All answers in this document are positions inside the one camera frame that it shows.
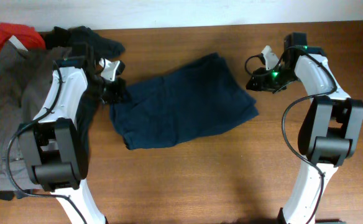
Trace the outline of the navy blue shorts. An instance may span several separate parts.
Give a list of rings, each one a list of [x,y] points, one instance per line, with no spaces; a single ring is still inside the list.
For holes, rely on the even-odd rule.
[[[130,85],[127,92],[128,99],[111,105],[109,116],[129,150],[222,134],[259,114],[256,100],[237,84],[217,53]]]

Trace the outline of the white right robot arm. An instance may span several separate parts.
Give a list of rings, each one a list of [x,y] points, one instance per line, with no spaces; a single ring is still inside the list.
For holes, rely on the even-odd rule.
[[[276,94],[293,82],[307,93],[288,105],[282,115],[282,134],[287,137],[286,118],[292,106],[311,104],[298,133],[298,147],[288,148],[301,160],[300,170],[287,203],[280,208],[277,223],[314,223],[319,203],[332,176],[356,151],[363,122],[363,101],[352,99],[331,72],[321,47],[308,45],[305,33],[292,32],[276,56],[265,46],[257,58],[262,67],[251,72],[246,88]]]

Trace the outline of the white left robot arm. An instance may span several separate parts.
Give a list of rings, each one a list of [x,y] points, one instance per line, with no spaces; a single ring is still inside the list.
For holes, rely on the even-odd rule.
[[[52,84],[40,111],[19,126],[17,140],[29,179],[56,198],[72,223],[107,223],[87,183],[89,152],[79,135],[77,111],[83,96],[104,104],[123,100],[126,84],[122,61],[96,59],[86,43],[53,62]]]

